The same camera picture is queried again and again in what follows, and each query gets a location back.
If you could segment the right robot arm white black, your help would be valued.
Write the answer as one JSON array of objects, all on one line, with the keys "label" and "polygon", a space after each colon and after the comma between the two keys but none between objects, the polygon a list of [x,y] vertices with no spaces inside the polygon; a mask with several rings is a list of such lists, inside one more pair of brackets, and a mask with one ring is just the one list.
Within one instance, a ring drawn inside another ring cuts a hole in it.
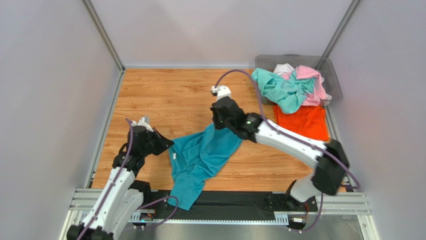
[{"label": "right robot arm white black", "polygon": [[210,109],[217,130],[228,129],[242,140],[273,147],[313,170],[287,189],[287,194],[295,201],[303,203],[319,194],[334,196],[338,193],[350,166],[339,141],[314,140],[284,129],[261,114],[245,113],[228,96],[218,99]]}]

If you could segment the teal t shirt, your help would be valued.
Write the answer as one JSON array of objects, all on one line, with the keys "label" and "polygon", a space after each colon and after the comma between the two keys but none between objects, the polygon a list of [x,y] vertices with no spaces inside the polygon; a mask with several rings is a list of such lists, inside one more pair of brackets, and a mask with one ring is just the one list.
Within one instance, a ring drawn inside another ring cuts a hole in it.
[{"label": "teal t shirt", "polygon": [[173,187],[169,200],[188,211],[202,193],[207,180],[215,177],[241,146],[243,140],[231,130],[215,129],[213,124],[204,131],[178,137],[169,149]]}]

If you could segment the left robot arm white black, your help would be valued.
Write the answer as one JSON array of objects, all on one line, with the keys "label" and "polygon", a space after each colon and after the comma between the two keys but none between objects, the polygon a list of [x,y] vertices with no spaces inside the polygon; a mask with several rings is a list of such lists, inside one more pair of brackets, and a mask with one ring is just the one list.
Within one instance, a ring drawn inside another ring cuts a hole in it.
[{"label": "left robot arm white black", "polygon": [[66,233],[68,240],[117,240],[134,212],[150,207],[151,185],[136,177],[149,155],[158,156],[174,145],[155,128],[130,127],[127,142],[113,160],[112,169],[100,196],[88,215]]}]

